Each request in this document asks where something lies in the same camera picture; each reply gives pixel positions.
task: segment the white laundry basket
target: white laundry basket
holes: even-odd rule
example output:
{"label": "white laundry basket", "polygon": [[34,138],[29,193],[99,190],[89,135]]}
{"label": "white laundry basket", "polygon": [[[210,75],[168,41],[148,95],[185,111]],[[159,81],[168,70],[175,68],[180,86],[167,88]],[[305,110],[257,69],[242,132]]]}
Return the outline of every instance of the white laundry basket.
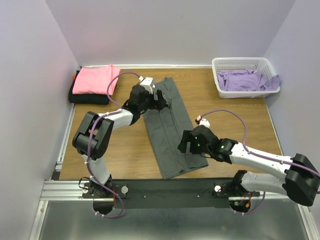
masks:
{"label": "white laundry basket", "polygon": [[217,73],[222,70],[256,69],[268,80],[276,75],[271,63],[264,57],[217,57],[212,60],[213,77],[220,98],[264,98],[280,91],[222,91],[219,87]]}

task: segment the gray pants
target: gray pants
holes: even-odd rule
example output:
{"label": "gray pants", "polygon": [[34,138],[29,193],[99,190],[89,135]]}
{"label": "gray pants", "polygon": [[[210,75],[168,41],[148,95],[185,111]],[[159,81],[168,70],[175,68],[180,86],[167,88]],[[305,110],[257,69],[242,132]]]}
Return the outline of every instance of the gray pants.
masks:
{"label": "gray pants", "polygon": [[143,118],[163,179],[208,166],[206,158],[178,150],[184,130],[194,127],[174,80],[165,78],[155,85],[157,89],[162,90],[168,107],[161,111],[148,110]]}

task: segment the white wall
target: white wall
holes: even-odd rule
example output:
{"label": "white wall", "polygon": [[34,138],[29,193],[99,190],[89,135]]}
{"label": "white wall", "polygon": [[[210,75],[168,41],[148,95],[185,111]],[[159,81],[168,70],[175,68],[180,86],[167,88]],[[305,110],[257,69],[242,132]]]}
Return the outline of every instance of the white wall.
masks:
{"label": "white wall", "polygon": [[77,62],[44,0],[0,6],[0,239],[26,240],[69,116]]}
{"label": "white wall", "polygon": [[80,65],[261,57],[295,0],[46,0]]}
{"label": "white wall", "polygon": [[[283,152],[306,155],[320,170],[320,1],[297,0],[266,57],[282,78],[269,106]],[[320,230],[320,197],[311,208]]]}

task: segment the purple cloth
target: purple cloth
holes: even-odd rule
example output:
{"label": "purple cloth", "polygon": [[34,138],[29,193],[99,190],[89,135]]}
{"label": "purple cloth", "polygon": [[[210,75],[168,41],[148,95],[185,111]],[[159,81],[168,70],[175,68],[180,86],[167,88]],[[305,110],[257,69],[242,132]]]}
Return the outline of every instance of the purple cloth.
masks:
{"label": "purple cloth", "polygon": [[254,69],[223,70],[216,76],[222,91],[275,91],[281,83],[279,75],[273,76],[268,81],[261,72]]}

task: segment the wooden surface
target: wooden surface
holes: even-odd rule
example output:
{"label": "wooden surface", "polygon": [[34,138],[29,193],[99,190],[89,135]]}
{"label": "wooden surface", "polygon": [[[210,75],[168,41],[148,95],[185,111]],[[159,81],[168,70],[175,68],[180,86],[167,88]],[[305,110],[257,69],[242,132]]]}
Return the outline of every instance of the wooden surface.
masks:
{"label": "wooden surface", "polygon": [[[219,98],[210,68],[199,69],[132,69],[144,77],[153,77],[157,82],[172,77],[179,89],[190,119],[215,109],[228,109],[239,114],[248,129],[246,144],[252,148],[280,155],[280,149],[263,98]],[[120,77],[112,98],[121,105],[128,99],[131,88],[138,82],[134,75]],[[60,174],[61,180],[77,180],[89,176],[84,160],[72,147],[72,139],[86,112],[105,113],[116,110],[115,104],[107,106],[81,105],[75,109],[73,123]],[[206,117],[210,129],[218,138],[241,141],[242,123],[227,112],[212,113]],[[105,159],[114,179],[162,178],[141,117],[134,125],[121,127],[112,132]],[[209,166],[179,176],[179,178],[233,177],[238,170],[259,172],[253,168],[221,163],[208,159]]]}

